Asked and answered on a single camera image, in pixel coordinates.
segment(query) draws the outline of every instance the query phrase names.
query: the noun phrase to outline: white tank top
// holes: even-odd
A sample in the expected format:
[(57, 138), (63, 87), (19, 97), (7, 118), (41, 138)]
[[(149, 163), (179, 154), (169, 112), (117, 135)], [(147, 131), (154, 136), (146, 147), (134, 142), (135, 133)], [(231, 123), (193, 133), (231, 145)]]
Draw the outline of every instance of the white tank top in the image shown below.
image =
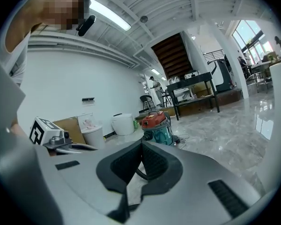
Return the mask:
[(18, 2), (14, 10), (10, 13), (0, 30), (0, 65), (4, 68), (15, 83), (21, 84), (27, 61), (27, 49), (30, 32), (26, 35), (24, 40), (20, 42), (12, 52), (8, 52), (5, 47), (5, 38), (8, 28), (17, 14), (17, 12), (24, 6), (28, 0), (21, 0)]

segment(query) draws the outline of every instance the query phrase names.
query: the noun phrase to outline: glossy floor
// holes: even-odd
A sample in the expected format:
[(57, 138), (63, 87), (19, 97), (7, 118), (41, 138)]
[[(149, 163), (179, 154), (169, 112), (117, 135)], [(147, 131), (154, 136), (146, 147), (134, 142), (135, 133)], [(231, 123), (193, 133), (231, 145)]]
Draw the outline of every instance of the glossy floor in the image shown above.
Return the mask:
[[(186, 139), (179, 148), (207, 155), (246, 179), (262, 195), (264, 190), (256, 168), (266, 152), (273, 129), (274, 94), (273, 90), (255, 94), (248, 99), (221, 106), (195, 115), (171, 118), (172, 131)], [(136, 141), (143, 135), (139, 128), (128, 136), (112, 136), (107, 146)], [(140, 188), (145, 184), (137, 175), (128, 185), (129, 203), (139, 203)]]

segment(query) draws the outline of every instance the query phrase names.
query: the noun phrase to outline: fluorescent ceiling light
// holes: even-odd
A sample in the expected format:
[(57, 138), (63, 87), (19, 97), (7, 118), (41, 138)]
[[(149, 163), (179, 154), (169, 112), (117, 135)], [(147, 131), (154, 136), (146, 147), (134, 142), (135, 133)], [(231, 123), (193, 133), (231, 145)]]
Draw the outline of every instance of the fluorescent ceiling light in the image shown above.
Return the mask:
[(157, 75), (160, 75), (160, 73), (157, 72), (155, 69), (152, 69), (151, 71), (152, 71), (153, 73), (157, 74)]
[(89, 6), (90, 9), (95, 10), (96, 12), (102, 14), (103, 16), (107, 17), (108, 19), (112, 20), (115, 24), (120, 26), (122, 29), (125, 31), (128, 31), (131, 29), (131, 26), (126, 23), (121, 17), (116, 15), (113, 11), (111, 11), (109, 8), (106, 6), (102, 5), (101, 3), (95, 1), (95, 0), (90, 0), (91, 4)]

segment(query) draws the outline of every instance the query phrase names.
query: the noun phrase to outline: chair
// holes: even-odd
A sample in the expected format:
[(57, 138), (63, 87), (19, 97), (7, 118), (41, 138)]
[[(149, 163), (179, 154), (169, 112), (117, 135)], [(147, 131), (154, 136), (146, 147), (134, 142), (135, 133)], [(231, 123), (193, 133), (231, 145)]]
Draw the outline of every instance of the chair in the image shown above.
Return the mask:
[(168, 91), (166, 90), (165, 92), (163, 92), (164, 93), (164, 95), (162, 95), (161, 97), (163, 98), (163, 107), (164, 107), (164, 98), (165, 98), (165, 106), (166, 107), (168, 107), (168, 102), (172, 105), (172, 103), (170, 102), (170, 100), (169, 100), (169, 93), (168, 93)]
[(151, 109), (150, 104), (153, 104), (153, 106), (154, 106), (154, 108), (155, 108), (155, 105), (154, 105), (154, 102), (153, 102), (151, 96), (149, 96), (149, 95), (143, 95), (143, 96), (140, 97), (140, 100), (143, 102), (143, 106), (142, 106), (142, 109), (143, 109), (143, 110), (144, 110), (145, 105), (147, 106), (148, 109)]

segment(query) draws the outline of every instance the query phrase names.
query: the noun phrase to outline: white ceiling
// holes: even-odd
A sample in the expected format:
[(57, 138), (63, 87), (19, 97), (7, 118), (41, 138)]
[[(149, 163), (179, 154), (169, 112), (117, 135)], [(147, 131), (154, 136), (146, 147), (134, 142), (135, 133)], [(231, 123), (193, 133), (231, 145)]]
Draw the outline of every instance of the white ceiling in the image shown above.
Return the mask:
[[(108, 46), (138, 62), (140, 54), (147, 65), (154, 65), (150, 47), (186, 28), (198, 27), (204, 18), (239, 20), (261, 18), (271, 20), (262, 0), (96, 0), (114, 11), (131, 25), (125, 32), (96, 12), (95, 24), (84, 38)], [(140, 17), (148, 16), (146, 23)], [(61, 31), (75, 35), (75, 30)]]

